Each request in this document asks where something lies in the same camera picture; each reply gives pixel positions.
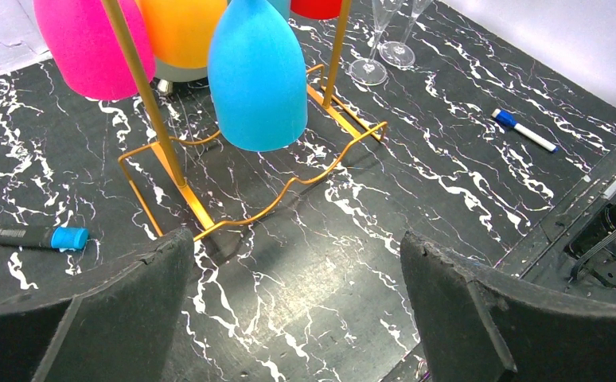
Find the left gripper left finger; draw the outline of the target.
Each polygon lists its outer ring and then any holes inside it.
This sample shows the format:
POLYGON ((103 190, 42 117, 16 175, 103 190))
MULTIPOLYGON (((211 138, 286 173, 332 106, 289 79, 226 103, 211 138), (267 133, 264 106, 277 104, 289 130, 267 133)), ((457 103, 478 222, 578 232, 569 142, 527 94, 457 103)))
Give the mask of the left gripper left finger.
POLYGON ((54 290, 0 303, 0 381, 157 381, 193 269, 179 228, 54 290))

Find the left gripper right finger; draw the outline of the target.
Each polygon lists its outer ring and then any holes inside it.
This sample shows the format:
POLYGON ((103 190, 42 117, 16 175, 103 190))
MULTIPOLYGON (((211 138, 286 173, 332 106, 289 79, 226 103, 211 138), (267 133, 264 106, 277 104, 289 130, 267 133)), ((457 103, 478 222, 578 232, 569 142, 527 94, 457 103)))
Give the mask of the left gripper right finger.
POLYGON ((616 304, 564 294, 414 232, 400 262, 434 381, 616 381, 616 304))

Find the clear wine glass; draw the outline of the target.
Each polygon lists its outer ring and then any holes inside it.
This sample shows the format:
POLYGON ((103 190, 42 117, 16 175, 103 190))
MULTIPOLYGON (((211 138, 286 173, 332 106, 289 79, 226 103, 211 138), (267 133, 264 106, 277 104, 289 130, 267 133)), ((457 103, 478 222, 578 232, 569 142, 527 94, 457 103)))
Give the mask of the clear wine glass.
POLYGON ((386 80, 388 72, 376 59, 376 50, 383 32, 403 3, 403 0, 372 0, 372 48, 367 58, 355 60, 349 66, 349 74, 354 82, 364 86, 375 86, 386 80))

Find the blue front wine glass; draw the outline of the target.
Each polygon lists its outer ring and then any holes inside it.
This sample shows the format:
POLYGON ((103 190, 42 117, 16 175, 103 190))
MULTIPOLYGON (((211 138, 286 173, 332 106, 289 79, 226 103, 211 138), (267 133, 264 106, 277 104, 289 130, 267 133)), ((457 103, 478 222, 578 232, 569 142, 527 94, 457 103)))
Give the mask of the blue front wine glass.
POLYGON ((304 133, 304 56, 287 20, 269 2, 228 4, 209 49, 208 79, 218 127, 233 146, 279 150, 304 133))

